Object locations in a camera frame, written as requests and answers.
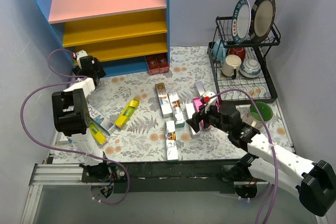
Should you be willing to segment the silver R.O toothpaste box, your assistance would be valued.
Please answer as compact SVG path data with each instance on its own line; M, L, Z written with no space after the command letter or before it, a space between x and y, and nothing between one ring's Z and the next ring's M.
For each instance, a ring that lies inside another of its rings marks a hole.
M171 117L173 115L172 108L164 83L155 84L155 88L163 118Z

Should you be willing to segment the yellow toothpaste box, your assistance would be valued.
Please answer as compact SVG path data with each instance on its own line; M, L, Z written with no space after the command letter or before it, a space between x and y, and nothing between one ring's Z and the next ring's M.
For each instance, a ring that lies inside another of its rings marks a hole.
M117 128L122 129L130 117L133 115L134 111L138 108L140 101L138 99L132 99L128 105L121 112L117 120L115 121L115 125Z
M99 145L103 145L107 141L107 138L100 132L100 130L93 123L90 124L89 129L93 138Z

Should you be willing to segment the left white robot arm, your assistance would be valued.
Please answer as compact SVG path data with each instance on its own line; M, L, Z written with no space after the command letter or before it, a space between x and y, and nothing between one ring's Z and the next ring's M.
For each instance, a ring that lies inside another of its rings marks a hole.
M90 131L91 117L87 104L87 97L106 74L93 56L77 56L76 60L78 67L74 70L75 75L86 78L51 95L54 125L58 132L69 137L78 150L84 153L85 163L80 166L88 175L106 182L111 178L112 170L102 160L104 152Z

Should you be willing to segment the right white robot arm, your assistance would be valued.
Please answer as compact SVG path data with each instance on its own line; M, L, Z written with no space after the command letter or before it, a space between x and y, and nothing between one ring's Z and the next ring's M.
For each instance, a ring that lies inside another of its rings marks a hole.
M328 162L316 163L269 143L258 129L242 121L233 104L203 106L186 122L195 132L200 130L200 123L211 125L227 133L233 145L247 152L237 168L242 180L254 177L280 187L320 217L335 203L335 172Z

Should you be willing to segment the blue shelf with coloured boards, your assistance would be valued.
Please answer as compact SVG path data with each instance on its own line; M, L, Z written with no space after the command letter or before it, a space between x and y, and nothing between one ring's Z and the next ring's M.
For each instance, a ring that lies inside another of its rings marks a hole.
M96 57L108 77L170 65L170 0L34 0L58 46Z

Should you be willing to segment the pink toothpaste box right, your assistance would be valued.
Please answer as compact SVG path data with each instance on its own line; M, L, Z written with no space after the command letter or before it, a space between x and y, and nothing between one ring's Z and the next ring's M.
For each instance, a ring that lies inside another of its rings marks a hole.
M218 98L215 99L215 105L216 105L216 107L217 107L217 111L219 112L219 107L220 107L220 105L219 105Z

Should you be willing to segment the pink toothpaste box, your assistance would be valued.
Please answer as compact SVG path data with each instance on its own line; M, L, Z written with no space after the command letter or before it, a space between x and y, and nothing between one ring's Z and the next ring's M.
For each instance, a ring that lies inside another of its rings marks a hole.
M210 126L209 123L209 116L211 115L211 111L209 110L209 98L206 97L205 99L195 98L193 99L195 112L201 112L203 114L203 120L200 123L202 126L202 129L207 129Z
M215 105L216 105L216 107L217 107L217 111L219 112L219 107L220 107L220 105L219 105L218 98L215 99Z

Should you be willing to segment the plain silver toothpaste box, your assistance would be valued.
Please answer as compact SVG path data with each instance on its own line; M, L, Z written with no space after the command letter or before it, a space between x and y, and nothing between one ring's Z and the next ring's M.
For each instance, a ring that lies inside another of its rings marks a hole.
M191 119L192 115L195 113L194 104L193 103L186 103L185 108L186 108L187 118ZM200 135L200 132L196 133L191 126L190 126L190 130L191 130L192 138L196 138Z

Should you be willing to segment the pink toothpaste box left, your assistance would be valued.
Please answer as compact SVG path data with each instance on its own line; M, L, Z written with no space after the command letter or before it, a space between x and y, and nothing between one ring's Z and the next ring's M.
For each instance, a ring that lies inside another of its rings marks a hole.
M209 98L206 97L205 99L195 98L193 99L195 112L201 112L203 114L203 120L200 123L202 126L202 129L207 129L210 126L209 123L209 116L211 115L211 111L209 110Z

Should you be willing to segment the silver toothpaste box upper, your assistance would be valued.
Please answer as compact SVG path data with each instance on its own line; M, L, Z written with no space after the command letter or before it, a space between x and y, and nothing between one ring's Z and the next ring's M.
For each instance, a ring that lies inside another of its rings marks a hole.
M208 91L205 89L201 81L195 82L194 85L195 85L196 93L198 94L198 97L200 99L211 96L208 94Z

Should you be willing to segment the green mug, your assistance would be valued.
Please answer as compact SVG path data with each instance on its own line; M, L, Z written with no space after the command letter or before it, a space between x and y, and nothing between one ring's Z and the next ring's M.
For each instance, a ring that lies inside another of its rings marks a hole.
M261 118L265 123L270 121L273 116L273 111L271 107L263 102L255 102L256 107L252 104L246 114L243 116L243 121L249 125L256 122L255 128L261 129L264 127Z

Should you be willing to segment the silver blue R.O box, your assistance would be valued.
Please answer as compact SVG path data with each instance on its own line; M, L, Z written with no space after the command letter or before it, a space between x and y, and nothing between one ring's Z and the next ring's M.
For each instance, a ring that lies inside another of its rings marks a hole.
M107 116L103 115L100 111L98 111L90 104L88 104L88 111L91 119L108 135L111 135L115 131L115 124L112 123Z

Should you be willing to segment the blue and white bowl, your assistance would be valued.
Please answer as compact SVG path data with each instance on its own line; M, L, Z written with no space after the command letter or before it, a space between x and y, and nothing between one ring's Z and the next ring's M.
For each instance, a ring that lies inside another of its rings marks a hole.
M261 65L255 59L245 59L240 65L239 72L247 78L256 78L261 73Z

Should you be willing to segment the floral table mat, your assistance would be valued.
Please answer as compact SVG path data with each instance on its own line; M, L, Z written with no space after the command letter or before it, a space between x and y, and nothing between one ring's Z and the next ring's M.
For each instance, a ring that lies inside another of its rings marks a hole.
M177 92L184 117L185 104L198 97L195 83L201 81L206 90L215 92L215 83L207 47L171 47L170 71L149 75L148 72L125 74L104 78L96 91L88 98L89 104L108 116L112 122L118 118L125 106L133 98L140 100L139 107L125 127L108 136L102 146L108 159L117 162L165 161L165 121L159 106L155 89L156 83L164 83L167 92ZM283 148L295 152L293 143L286 132L282 113L276 102L270 104L272 119L267 122L272 141ZM236 148L227 135L208 128L193 136L186 124L176 129L179 160L239 159L245 152Z

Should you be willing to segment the light blue cup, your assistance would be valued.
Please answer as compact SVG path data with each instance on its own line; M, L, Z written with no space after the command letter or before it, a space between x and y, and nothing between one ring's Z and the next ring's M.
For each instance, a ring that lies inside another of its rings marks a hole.
M222 42L220 39L216 40L212 49L212 59L214 61L224 63L227 54L227 49L225 48L226 45L226 41Z

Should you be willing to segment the yellow toothpaste box front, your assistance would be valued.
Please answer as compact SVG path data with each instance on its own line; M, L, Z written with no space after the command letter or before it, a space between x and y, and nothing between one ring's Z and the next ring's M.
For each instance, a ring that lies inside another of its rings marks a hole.
M93 138L99 145L103 145L107 141L107 138L100 132L100 130L93 123L90 124L89 129Z

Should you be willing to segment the red ceramic bowl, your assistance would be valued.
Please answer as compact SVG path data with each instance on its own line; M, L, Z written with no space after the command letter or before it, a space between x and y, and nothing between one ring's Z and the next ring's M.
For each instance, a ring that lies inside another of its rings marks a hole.
M245 60L246 50L243 47L229 48L227 55L237 55L243 62Z

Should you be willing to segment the silver blue box far left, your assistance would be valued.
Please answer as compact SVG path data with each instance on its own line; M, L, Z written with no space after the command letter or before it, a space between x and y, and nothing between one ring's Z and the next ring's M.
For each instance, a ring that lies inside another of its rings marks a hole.
M67 136L65 136L63 133L60 134L60 138L57 141L58 145L67 145L67 144L71 144L72 140L69 139Z

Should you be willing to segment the white plate with green rim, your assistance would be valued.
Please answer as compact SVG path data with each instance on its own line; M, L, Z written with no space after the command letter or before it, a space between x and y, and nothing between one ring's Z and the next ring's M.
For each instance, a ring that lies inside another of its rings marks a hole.
M251 10L248 0L239 0L232 15L232 37L235 44L242 44L245 40L251 22Z

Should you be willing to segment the dark rimmed grey plate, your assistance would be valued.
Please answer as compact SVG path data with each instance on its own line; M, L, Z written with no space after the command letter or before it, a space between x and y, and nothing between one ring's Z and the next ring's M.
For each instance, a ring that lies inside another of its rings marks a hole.
M274 23L276 14L275 0L256 0L251 9L249 36L253 43L263 42Z

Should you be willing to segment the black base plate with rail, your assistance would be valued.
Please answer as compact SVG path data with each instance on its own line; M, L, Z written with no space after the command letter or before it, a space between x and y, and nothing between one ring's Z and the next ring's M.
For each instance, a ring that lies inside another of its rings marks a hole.
M36 164L29 182L29 193L22 223L33 223L41 190L45 185L91 185L114 187L115 193L220 191L233 192L238 198L253 200L271 188L265 162L249 154L240 160L220 159L178 162L133 162L121 165L103 162L84 164Z

